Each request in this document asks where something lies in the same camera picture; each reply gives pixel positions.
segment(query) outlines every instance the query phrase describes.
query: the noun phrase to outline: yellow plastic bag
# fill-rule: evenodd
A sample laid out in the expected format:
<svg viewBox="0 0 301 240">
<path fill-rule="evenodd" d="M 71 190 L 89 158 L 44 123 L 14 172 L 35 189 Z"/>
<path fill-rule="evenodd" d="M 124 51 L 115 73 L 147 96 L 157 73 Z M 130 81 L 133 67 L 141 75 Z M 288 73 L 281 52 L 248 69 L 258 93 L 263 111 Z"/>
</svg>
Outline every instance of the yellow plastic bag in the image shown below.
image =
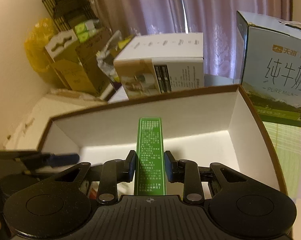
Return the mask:
<svg viewBox="0 0 301 240">
<path fill-rule="evenodd" d="M 50 66 L 52 59 L 45 50 L 45 46 L 50 39 L 57 34 L 52 19 L 44 18 L 40 20 L 28 34 L 24 42 L 26 56 L 39 76 L 47 83 L 57 88 L 64 88 L 55 71 Z"/>
</svg>

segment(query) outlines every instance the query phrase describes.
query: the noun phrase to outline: purple curtain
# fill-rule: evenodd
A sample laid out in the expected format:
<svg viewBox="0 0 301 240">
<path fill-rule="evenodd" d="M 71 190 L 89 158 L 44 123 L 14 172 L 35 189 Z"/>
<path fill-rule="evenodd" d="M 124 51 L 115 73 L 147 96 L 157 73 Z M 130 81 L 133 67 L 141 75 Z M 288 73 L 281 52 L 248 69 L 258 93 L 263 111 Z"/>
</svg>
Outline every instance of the purple curtain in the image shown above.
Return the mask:
<svg viewBox="0 0 301 240">
<path fill-rule="evenodd" d="M 113 32 L 158 34 L 185 32 L 181 0 L 89 0 L 104 26 Z"/>
<path fill-rule="evenodd" d="M 290 20 L 290 0 L 183 0 L 189 32 L 204 33 L 205 73 L 234 78 L 236 10 Z"/>
</svg>

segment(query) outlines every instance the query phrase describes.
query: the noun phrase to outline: white cardboard box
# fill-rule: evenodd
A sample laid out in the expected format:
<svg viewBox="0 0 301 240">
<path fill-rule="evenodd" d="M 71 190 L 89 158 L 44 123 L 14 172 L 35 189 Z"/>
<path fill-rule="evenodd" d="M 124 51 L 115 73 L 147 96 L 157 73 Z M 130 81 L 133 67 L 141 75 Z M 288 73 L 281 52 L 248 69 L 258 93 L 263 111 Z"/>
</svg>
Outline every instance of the white cardboard box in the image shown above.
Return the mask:
<svg viewBox="0 0 301 240">
<path fill-rule="evenodd" d="M 114 66 L 129 98 L 203 87 L 203 33 L 137 36 Z"/>
<path fill-rule="evenodd" d="M 76 152 L 92 165 L 125 159 L 136 150 L 138 120 L 161 117 L 164 151 L 209 167 L 220 162 L 287 194 L 268 133 L 239 85 L 208 87 L 122 101 L 52 118 L 38 149 Z M 182 195 L 183 185 L 166 182 L 167 194 Z M 206 198 L 210 197 L 203 182 Z M 121 183 L 119 194 L 133 194 Z"/>
<path fill-rule="evenodd" d="M 301 28 L 282 22 L 237 12 L 237 66 L 263 121 L 301 126 Z"/>
</svg>

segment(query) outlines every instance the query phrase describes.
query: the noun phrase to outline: plastic bag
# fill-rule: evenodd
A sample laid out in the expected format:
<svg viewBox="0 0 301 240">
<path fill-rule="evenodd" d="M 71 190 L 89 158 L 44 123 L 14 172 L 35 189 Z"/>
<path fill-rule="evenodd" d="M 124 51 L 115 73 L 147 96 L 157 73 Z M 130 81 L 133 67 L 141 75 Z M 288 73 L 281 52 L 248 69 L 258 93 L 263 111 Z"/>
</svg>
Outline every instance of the plastic bag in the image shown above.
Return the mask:
<svg viewBox="0 0 301 240">
<path fill-rule="evenodd" d="M 27 59 L 33 70 L 47 83 L 57 88 L 64 88 L 64 85 L 50 66 L 52 59 L 45 50 L 45 46 L 50 39 L 57 34 L 52 19 L 44 18 L 40 20 L 28 34 L 24 49 Z"/>
<path fill-rule="evenodd" d="M 105 47 L 96 54 L 98 67 L 112 80 L 112 82 L 120 82 L 120 78 L 113 65 L 114 57 L 111 54 L 111 50 L 116 48 L 121 40 L 122 34 L 117 30 L 109 39 Z"/>
</svg>

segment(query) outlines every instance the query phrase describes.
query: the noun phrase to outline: green packaging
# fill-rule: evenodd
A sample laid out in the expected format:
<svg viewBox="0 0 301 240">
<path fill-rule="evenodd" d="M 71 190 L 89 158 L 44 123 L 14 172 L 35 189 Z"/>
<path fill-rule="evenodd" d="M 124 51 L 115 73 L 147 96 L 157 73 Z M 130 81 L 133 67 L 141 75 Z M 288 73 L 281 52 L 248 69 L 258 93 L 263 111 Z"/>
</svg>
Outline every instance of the green packaging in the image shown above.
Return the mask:
<svg viewBox="0 0 301 240">
<path fill-rule="evenodd" d="M 134 195 L 166 195 L 161 126 L 158 117 L 139 119 Z"/>
<path fill-rule="evenodd" d="M 74 27 L 77 35 L 99 28 L 101 28 L 101 25 L 98 19 L 88 20 L 86 22 L 79 23 Z"/>
<path fill-rule="evenodd" d="M 80 41 L 80 43 L 83 43 L 83 42 L 87 41 L 90 37 L 93 37 L 96 33 L 97 33 L 97 30 L 92 29 L 90 31 L 78 34 L 77 37 L 78 37 L 78 40 Z"/>
</svg>

